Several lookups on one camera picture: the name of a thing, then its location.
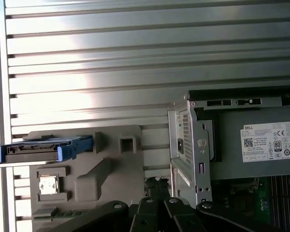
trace green circuit board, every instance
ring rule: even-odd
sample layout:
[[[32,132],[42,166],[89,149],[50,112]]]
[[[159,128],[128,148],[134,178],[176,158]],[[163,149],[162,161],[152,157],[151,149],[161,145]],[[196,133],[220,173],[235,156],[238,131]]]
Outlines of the green circuit board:
[[[256,220],[271,223],[269,180],[245,178],[212,183],[213,201]]]

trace metal ridged panel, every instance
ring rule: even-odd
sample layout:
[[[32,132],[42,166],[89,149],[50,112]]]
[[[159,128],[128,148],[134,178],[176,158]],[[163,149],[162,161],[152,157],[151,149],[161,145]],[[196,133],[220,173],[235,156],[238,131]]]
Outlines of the metal ridged panel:
[[[290,85],[290,0],[5,6],[14,139],[34,130],[138,124],[146,176],[169,173],[166,107],[188,90]],[[24,231],[21,225],[30,221],[17,223]]]

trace metal bracket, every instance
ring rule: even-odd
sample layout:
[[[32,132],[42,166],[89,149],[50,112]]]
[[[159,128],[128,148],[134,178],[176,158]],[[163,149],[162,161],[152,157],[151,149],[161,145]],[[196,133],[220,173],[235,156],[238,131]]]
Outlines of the metal bracket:
[[[212,201],[211,179],[209,171],[210,149],[208,132],[203,124],[198,121],[194,110],[196,103],[187,102],[190,114],[190,126],[193,142],[194,180],[197,204],[204,201]]]

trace white sticker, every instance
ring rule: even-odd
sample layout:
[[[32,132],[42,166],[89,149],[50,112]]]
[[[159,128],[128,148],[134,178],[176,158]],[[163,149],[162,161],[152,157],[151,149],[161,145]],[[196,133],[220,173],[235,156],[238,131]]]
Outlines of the white sticker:
[[[290,159],[290,122],[244,125],[243,162]]]

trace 80 plus logo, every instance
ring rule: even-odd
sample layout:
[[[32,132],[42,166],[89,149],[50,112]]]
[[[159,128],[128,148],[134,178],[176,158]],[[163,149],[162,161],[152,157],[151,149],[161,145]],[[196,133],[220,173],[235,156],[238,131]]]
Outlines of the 80 plus logo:
[[[274,151],[282,151],[281,141],[274,141]]]

